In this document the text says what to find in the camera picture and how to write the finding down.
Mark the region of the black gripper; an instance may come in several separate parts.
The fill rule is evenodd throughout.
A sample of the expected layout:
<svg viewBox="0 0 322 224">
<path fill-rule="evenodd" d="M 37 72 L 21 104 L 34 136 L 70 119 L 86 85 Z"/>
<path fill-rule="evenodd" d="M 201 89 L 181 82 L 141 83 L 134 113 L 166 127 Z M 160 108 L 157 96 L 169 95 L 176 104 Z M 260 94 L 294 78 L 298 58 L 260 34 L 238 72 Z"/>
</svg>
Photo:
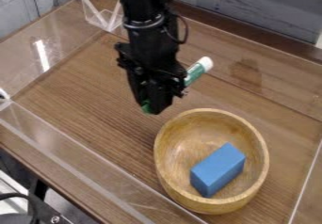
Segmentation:
<svg viewBox="0 0 322 224">
<path fill-rule="evenodd" d="M 156 22 L 126 22 L 129 42 L 119 42 L 118 64 L 127 72 L 130 88 L 144 112 L 153 115 L 184 96 L 186 69 L 177 59 L 181 45 L 186 43 L 189 29 L 180 38 L 178 14 L 165 14 Z"/>
</svg>

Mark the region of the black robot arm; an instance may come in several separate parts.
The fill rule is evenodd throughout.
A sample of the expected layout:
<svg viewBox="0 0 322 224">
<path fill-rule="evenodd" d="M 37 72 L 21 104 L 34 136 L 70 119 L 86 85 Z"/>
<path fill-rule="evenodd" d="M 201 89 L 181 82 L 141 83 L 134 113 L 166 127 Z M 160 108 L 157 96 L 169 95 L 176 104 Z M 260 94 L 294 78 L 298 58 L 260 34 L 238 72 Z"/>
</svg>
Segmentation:
<svg viewBox="0 0 322 224">
<path fill-rule="evenodd" d="M 173 0 L 119 1 L 129 41 L 115 45 L 118 65 L 142 110 L 158 115 L 184 96 L 188 70 L 177 54 L 188 41 L 180 34 L 186 21 L 170 6 Z"/>
</svg>

